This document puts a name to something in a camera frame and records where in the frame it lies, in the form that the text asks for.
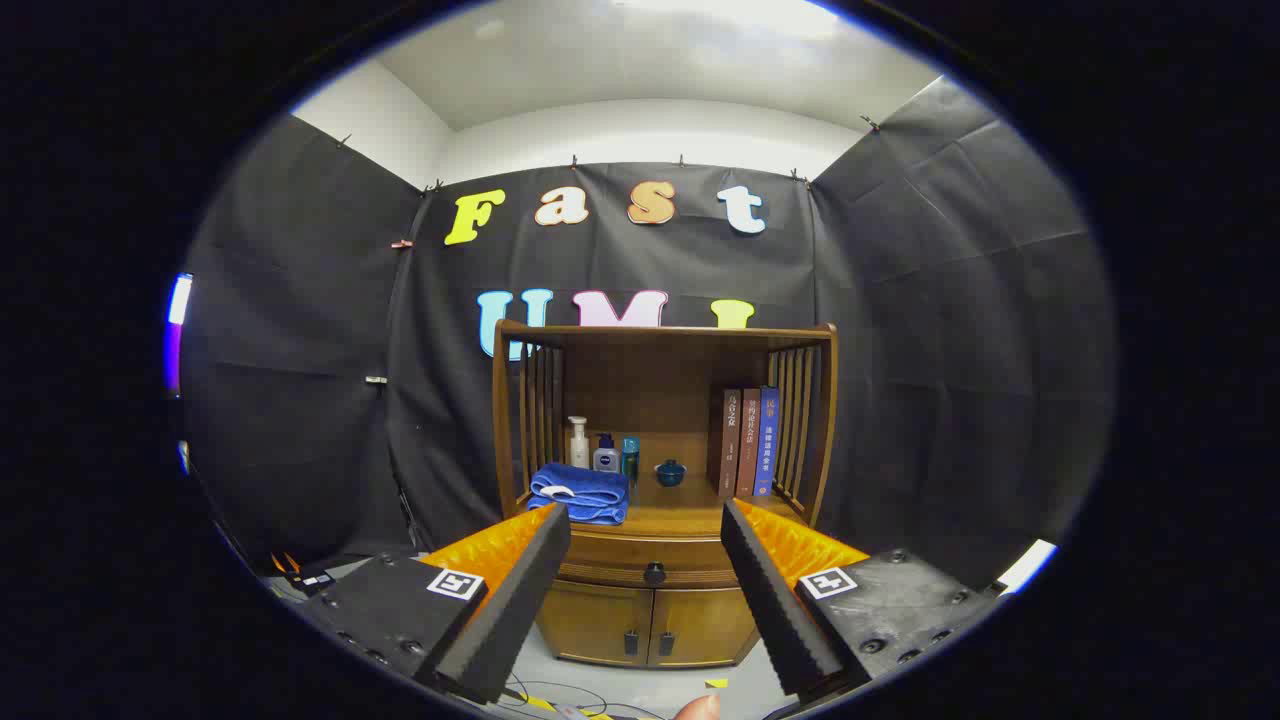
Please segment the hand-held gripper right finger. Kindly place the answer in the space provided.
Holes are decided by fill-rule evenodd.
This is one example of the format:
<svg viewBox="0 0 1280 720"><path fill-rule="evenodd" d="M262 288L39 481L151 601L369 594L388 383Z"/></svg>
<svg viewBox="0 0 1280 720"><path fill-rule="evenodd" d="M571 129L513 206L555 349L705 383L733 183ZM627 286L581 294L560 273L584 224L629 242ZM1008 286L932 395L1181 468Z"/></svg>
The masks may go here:
<svg viewBox="0 0 1280 720"><path fill-rule="evenodd" d="M723 506L721 542L780 685L800 701L918 664L998 602L910 550L865 553L739 498Z"/></svg>

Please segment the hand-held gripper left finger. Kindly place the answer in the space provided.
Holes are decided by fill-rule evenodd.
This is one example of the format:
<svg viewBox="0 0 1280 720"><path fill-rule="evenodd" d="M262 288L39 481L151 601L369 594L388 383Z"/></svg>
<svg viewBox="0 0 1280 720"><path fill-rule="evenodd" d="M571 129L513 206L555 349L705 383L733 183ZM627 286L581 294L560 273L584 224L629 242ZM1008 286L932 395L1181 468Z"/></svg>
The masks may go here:
<svg viewBox="0 0 1280 720"><path fill-rule="evenodd" d="M300 606L385 673L494 703L559 571L568 509L549 503L417 559L370 559Z"/></svg>

